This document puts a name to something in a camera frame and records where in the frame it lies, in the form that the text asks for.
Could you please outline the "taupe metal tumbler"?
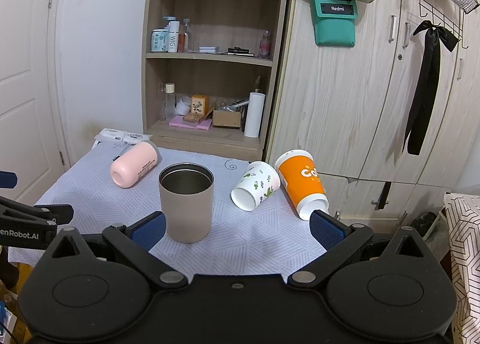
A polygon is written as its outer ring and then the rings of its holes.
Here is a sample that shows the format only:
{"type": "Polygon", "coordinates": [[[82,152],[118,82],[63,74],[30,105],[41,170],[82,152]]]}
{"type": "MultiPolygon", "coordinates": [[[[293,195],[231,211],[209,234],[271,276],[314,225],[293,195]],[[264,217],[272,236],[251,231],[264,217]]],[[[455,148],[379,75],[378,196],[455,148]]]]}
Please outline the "taupe metal tumbler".
{"type": "Polygon", "coordinates": [[[168,236],[183,243],[204,239],[212,228],[212,172],[194,163],[170,165],[160,172],[159,188],[168,236]]]}

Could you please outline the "orange paper cup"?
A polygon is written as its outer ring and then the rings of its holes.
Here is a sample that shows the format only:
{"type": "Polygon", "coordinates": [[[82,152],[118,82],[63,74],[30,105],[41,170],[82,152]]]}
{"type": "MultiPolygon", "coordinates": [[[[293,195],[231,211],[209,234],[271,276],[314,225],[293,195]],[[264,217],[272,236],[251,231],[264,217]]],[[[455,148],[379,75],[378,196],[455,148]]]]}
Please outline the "orange paper cup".
{"type": "Polygon", "coordinates": [[[329,213],[329,201],[309,152],[289,150],[278,157],[275,168],[301,220],[308,221],[316,210],[329,213]]]}

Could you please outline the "white floral paper cup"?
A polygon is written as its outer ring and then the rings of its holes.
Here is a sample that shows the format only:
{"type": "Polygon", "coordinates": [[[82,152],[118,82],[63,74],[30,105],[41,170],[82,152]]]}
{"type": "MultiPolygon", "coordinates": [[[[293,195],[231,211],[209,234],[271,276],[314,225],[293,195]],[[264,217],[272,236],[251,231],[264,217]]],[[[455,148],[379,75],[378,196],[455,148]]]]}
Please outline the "white floral paper cup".
{"type": "Polygon", "coordinates": [[[278,172],[266,162],[252,162],[231,191],[233,203],[251,212],[281,186],[278,172]]]}

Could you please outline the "white door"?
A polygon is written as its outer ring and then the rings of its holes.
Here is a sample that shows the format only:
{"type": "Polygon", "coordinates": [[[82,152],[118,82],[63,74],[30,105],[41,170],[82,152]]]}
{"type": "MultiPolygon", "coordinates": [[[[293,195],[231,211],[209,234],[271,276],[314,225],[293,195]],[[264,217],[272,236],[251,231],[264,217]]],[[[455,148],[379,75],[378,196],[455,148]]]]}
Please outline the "white door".
{"type": "Polygon", "coordinates": [[[34,204],[70,166],[55,71],[58,0],[1,0],[1,195],[34,204]]]}

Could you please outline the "white patterned tablecloth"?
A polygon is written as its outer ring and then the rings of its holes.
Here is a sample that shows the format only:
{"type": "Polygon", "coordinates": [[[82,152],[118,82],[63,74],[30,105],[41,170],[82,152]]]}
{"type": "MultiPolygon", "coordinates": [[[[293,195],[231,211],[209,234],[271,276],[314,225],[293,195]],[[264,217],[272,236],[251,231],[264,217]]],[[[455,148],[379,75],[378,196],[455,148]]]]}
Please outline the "white patterned tablecloth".
{"type": "Polygon", "coordinates": [[[62,175],[37,204],[69,204],[71,226],[82,234],[101,233],[121,223],[130,226],[161,210],[167,232],[154,232],[150,253],[192,278],[196,274],[288,277],[326,250],[299,219],[282,189],[250,211],[239,209],[230,193],[250,168],[247,161],[160,149],[160,163],[133,187],[118,187],[110,176],[114,159],[127,144],[102,142],[62,175]],[[200,165],[213,175],[201,194],[171,193],[160,181],[170,165],[200,165]]]}

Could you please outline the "pink tumbler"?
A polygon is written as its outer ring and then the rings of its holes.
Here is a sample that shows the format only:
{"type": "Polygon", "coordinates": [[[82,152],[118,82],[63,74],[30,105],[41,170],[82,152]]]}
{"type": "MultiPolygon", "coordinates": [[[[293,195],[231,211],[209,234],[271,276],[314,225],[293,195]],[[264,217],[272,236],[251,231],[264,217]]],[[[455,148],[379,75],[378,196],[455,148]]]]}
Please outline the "pink tumbler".
{"type": "Polygon", "coordinates": [[[160,160],[156,145],[142,141],[114,160],[110,176],[118,187],[129,188],[157,166],[160,160]]]}

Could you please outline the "tissue pack stack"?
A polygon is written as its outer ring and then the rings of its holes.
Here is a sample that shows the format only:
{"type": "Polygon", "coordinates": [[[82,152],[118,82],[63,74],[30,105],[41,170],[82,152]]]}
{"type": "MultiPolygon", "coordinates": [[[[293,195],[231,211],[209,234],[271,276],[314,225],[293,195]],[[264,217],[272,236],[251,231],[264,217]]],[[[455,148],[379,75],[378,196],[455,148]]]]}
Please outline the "tissue pack stack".
{"type": "Polygon", "coordinates": [[[131,133],[128,131],[120,131],[112,128],[103,128],[97,135],[95,135],[93,148],[103,142],[120,142],[134,145],[142,141],[148,141],[150,139],[151,135],[131,133]]]}

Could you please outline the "geometric patterned bag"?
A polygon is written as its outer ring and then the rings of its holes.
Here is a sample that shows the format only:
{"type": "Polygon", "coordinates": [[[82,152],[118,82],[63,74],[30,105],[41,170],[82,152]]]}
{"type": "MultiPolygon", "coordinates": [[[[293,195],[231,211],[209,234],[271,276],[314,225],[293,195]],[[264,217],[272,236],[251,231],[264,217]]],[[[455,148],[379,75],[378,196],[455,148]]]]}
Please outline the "geometric patterned bag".
{"type": "Polygon", "coordinates": [[[458,305],[452,321],[455,343],[479,342],[479,197],[444,196],[452,283],[458,305]]]}

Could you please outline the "wooden wardrobe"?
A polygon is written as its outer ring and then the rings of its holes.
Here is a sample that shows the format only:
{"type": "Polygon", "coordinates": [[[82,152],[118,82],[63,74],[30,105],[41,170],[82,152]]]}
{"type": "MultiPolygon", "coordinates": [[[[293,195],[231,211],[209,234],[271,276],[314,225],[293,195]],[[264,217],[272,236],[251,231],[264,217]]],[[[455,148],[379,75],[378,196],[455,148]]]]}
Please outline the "wooden wardrobe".
{"type": "Polygon", "coordinates": [[[359,3],[355,45],[316,44],[311,0],[289,0],[286,45],[267,159],[312,154],[329,212],[389,232],[443,206],[479,128],[479,12],[451,0],[359,3]],[[441,54],[439,86],[418,155],[404,140],[421,70],[424,20],[452,28],[459,44],[441,54]]]}

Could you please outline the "pink flat box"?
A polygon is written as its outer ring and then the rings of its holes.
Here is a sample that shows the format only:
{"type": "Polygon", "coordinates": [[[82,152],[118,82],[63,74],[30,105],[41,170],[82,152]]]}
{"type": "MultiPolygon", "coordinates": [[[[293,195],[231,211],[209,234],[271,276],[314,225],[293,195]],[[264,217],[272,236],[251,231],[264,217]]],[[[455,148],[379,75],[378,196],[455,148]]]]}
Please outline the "pink flat box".
{"type": "Polygon", "coordinates": [[[186,121],[181,115],[177,115],[169,121],[168,125],[171,127],[208,131],[212,125],[212,119],[204,119],[202,122],[196,123],[186,121]]]}

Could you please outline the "white tape roll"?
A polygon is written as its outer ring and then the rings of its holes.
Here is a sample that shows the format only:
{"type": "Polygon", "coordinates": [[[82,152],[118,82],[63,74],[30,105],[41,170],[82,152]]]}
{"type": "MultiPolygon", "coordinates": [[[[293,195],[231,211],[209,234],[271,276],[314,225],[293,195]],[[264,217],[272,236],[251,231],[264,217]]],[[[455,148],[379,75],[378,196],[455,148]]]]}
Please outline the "white tape roll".
{"type": "Polygon", "coordinates": [[[191,110],[191,98],[188,96],[183,96],[178,99],[176,103],[176,115],[185,116],[191,110]]]}

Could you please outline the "small cardboard box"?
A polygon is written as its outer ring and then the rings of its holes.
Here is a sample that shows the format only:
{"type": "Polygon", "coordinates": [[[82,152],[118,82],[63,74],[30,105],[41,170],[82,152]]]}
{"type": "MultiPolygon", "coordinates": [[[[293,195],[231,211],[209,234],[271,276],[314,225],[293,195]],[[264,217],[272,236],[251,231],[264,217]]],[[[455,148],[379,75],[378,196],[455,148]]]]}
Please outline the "small cardboard box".
{"type": "Polygon", "coordinates": [[[212,125],[217,127],[240,128],[242,113],[216,109],[212,114],[212,125]]]}

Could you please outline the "clear bottle beige cap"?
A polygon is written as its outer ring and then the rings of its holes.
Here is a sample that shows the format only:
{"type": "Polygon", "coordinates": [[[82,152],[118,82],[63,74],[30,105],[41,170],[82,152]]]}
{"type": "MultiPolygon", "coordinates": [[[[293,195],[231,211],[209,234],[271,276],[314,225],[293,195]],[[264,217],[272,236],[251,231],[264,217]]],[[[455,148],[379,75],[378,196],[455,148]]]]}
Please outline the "clear bottle beige cap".
{"type": "Polygon", "coordinates": [[[167,83],[165,84],[165,117],[168,120],[171,120],[176,115],[176,95],[175,95],[175,84],[167,83]]]}

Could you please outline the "floral wooden box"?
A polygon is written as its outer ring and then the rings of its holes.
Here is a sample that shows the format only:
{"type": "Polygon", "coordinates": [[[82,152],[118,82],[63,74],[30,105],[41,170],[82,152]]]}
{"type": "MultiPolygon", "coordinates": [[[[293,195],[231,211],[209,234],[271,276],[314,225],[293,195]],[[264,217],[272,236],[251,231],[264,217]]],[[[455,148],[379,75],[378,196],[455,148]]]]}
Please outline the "floral wooden box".
{"type": "Polygon", "coordinates": [[[209,97],[195,94],[191,98],[190,112],[183,117],[189,123],[201,123],[208,114],[209,97]]]}

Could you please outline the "white paper towel roll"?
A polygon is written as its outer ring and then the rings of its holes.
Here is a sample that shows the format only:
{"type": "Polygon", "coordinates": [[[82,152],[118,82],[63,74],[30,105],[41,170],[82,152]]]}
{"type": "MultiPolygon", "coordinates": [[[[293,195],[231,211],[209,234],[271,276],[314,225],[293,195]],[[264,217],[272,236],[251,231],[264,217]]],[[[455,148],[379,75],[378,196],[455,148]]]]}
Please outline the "white paper towel roll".
{"type": "Polygon", "coordinates": [[[261,92],[251,92],[247,108],[247,118],[244,135],[248,138],[258,138],[264,111],[265,95],[261,92]]]}

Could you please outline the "pink small bottle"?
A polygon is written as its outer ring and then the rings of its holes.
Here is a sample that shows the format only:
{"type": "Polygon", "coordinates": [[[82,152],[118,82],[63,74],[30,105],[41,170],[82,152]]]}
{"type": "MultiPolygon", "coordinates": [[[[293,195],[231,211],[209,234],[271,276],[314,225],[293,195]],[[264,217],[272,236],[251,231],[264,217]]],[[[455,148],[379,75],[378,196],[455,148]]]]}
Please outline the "pink small bottle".
{"type": "Polygon", "coordinates": [[[259,42],[259,58],[269,58],[271,50],[271,32],[265,31],[259,42]]]}

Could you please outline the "teal white bottle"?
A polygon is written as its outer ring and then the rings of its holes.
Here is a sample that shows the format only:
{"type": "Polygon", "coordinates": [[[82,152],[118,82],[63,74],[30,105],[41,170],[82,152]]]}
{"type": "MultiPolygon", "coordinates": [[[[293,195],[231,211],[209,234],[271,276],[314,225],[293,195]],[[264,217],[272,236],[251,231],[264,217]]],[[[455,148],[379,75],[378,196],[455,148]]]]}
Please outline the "teal white bottle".
{"type": "Polygon", "coordinates": [[[167,53],[168,52],[169,31],[166,28],[154,29],[151,32],[151,52],[167,53]]]}

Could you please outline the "white tube bottle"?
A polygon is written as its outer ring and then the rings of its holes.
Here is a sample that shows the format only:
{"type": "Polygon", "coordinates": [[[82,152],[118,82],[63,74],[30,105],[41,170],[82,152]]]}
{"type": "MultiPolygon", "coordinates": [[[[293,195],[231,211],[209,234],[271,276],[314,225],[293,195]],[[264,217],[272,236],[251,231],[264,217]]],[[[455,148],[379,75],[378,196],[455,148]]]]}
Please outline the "white tube bottle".
{"type": "Polygon", "coordinates": [[[178,51],[180,22],[172,20],[168,24],[168,53],[176,53],[178,51]]]}

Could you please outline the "teal pouch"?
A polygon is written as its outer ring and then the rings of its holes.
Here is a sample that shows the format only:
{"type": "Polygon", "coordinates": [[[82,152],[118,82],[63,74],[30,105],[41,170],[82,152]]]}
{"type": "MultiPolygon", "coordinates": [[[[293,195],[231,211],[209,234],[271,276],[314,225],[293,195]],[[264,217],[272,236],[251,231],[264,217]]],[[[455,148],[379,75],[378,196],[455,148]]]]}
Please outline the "teal pouch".
{"type": "Polygon", "coordinates": [[[312,0],[311,9],[317,46],[355,46],[358,18],[355,0],[312,0]]]}

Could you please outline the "wooden shelf unit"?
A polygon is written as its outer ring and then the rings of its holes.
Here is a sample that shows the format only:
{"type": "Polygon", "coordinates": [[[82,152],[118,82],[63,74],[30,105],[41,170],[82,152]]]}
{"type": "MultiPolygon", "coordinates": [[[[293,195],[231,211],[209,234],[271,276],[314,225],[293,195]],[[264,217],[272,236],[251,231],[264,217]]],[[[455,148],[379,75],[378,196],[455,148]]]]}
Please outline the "wooden shelf unit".
{"type": "Polygon", "coordinates": [[[262,158],[281,60],[287,0],[145,0],[142,46],[143,131],[160,147],[255,161],[262,158]],[[191,48],[152,53],[151,32],[166,18],[190,20],[191,48]],[[269,58],[259,58],[265,31],[271,32],[269,58]],[[160,87],[174,83],[179,97],[209,97],[217,106],[259,90],[264,111],[258,138],[241,128],[208,131],[171,127],[160,116],[160,87]]]}

